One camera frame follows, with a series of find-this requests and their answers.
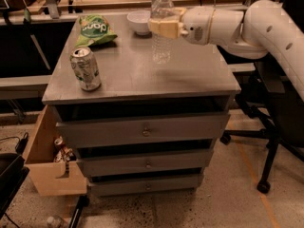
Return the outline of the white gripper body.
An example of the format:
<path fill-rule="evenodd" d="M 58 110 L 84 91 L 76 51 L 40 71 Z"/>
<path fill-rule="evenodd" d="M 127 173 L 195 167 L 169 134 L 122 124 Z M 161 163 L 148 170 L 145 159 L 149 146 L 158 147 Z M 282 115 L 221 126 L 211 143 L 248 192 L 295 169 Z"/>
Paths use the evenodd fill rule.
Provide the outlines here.
<path fill-rule="evenodd" d="M 212 43 L 211 27 L 215 9 L 212 7 L 195 7 L 189 9 L 182 17 L 183 38 L 196 45 Z"/>

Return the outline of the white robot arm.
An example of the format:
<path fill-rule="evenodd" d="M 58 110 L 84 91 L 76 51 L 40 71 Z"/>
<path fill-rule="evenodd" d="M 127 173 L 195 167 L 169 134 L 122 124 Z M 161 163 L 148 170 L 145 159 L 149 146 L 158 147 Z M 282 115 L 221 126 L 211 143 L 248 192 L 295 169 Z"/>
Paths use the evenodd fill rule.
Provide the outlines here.
<path fill-rule="evenodd" d="M 149 29 L 160 36 L 183 37 L 197 45 L 260 59 L 270 53 L 304 100 L 304 34 L 278 3 L 259 0 L 246 11 L 213 7 L 177 8 L 167 18 L 152 18 Z"/>

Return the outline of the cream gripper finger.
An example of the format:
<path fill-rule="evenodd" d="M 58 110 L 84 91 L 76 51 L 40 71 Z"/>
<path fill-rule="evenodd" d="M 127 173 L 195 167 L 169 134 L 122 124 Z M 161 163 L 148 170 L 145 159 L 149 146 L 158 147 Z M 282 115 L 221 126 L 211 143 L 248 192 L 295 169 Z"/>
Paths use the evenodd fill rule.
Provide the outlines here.
<path fill-rule="evenodd" d="M 181 36 L 183 23 L 178 20 L 149 19 L 148 27 L 151 32 L 169 39 L 177 39 Z"/>
<path fill-rule="evenodd" d="M 182 7 L 176 7 L 174 9 L 174 12 L 178 18 L 179 21 L 182 20 L 183 15 L 187 12 L 187 8 L 182 8 Z"/>

